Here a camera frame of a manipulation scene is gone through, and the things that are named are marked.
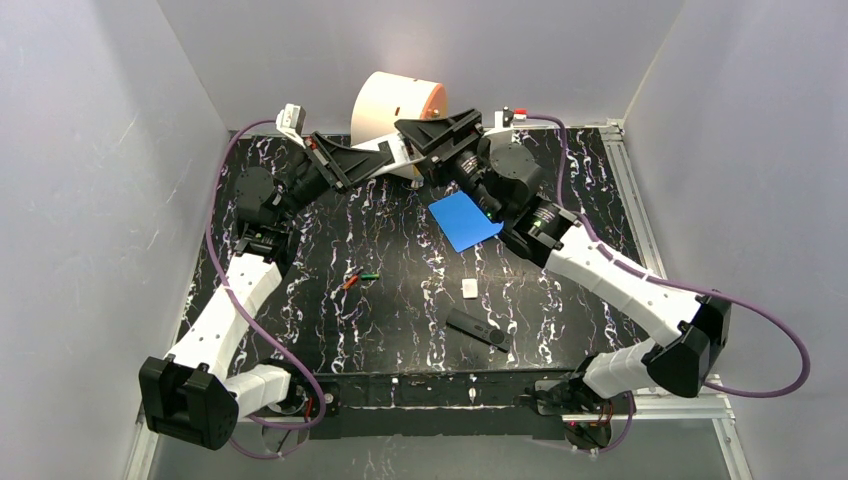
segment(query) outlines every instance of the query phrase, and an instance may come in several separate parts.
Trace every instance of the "white cylinder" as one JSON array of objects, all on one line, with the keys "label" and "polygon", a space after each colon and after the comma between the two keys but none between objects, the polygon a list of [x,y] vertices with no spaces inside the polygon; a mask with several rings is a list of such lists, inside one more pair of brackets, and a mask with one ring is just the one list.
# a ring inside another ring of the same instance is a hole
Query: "white cylinder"
[{"label": "white cylinder", "polygon": [[[441,83],[374,72],[365,81],[350,118],[351,144],[367,142],[395,131],[400,119],[428,119],[447,116],[448,96]],[[392,173],[413,179],[415,167]]]}]

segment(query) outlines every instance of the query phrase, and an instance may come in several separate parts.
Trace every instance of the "blue card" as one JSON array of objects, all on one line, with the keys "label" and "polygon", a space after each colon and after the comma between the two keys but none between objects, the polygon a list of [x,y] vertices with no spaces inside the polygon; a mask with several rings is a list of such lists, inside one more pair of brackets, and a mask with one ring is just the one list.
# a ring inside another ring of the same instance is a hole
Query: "blue card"
[{"label": "blue card", "polygon": [[429,208],[456,253],[497,235],[503,228],[503,223],[490,222],[462,192],[445,197]]}]

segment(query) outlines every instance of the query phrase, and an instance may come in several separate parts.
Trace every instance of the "red wire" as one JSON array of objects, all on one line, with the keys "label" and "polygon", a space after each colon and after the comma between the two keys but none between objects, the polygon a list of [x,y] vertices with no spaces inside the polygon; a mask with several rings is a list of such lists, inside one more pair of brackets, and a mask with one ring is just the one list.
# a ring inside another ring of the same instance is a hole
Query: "red wire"
[{"label": "red wire", "polygon": [[357,280],[359,280],[359,275],[354,275],[354,276],[350,277],[350,279],[347,282],[345,282],[344,285],[342,285],[342,290],[349,289],[350,287],[353,286],[354,283],[357,282]]},{"label": "red wire", "polygon": [[612,420],[613,408],[612,401],[610,401],[610,413],[607,415],[607,421],[603,423],[604,425],[609,425],[609,422]]},{"label": "red wire", "polygon": [[607,404],[604,404],[603,406],[601,406],[601,414],[598,416],[598,419],[595,420],[595,425],[601,424],[601,420],[604,419],[604,414],[606,414],[606,412],[607,412]]},{"label": "red wire", "polygon": [[303,414],[304,420],[309,420],[309,414],[312,413],[312,400],[313,397],[309,397],[309,403],[306,404],[306,413]]}]

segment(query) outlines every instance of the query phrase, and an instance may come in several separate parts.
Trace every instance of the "white wall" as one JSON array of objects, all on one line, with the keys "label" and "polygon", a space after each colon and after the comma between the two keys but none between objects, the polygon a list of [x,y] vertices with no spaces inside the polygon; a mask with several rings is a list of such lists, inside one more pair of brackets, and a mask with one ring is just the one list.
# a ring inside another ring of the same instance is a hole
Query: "white wall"
[{"label": "white wall", "polygon": [[683,0],[159,0],[224,123],[286,102],[348,132],[375,70],[445,84],[452,112],[504,104],[604,122],[624,112]]},{"label": "white wall", "polygon": [[[848,3],[687,2],[626,126],[670,275],[767,305],[810,347],[803,390],[733,400],[754,475],[844,478]],[[732,321],[726,384],[795,378],[777,329]]]},{"label": "white wall", "polygon": [[0,477],[117,479],[227,139],[155,0],[0,7]]}]

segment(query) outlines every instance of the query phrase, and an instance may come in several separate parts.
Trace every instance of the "table surface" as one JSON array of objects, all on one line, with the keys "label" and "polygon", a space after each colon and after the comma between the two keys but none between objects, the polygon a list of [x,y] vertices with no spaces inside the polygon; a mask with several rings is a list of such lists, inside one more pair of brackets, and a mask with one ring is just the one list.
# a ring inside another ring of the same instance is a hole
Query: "table surface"
[{"label": "table surface", "polygon": [[[561,153],[558,135],[554,129],[515,133],[543,167],[542,190],[549,197]],[[600,131],[568,129],[567,138],[565,206],[583,210],[605,242],[638,261]],[[236,238],[236,177],[251,166],[284,172],[291,153],[291,145],[280,137],[238,142],[221,175],[214,215],[216,254],[225,268]],[[454,191],[455,186],[413,190],[408,180],[386,176],[347,196],[326,193],[295,220],[303,234],[297,258],[257,320],[309,368],[334,373],[574,368],[591,352],[646,338],[598,297],[519,259],[497,239],[457,254],[427,209]],[[358,268],[379,272],[381,278],[341,291]],[[463,278],[478,280],[479,298],[463,300]],[[217,284],[202,245],[181,334]],[[503,353],[446,329],[452,308],[511,333],[513,350]],[[231,374],[269,356],[278,354],[249,331]]]}]

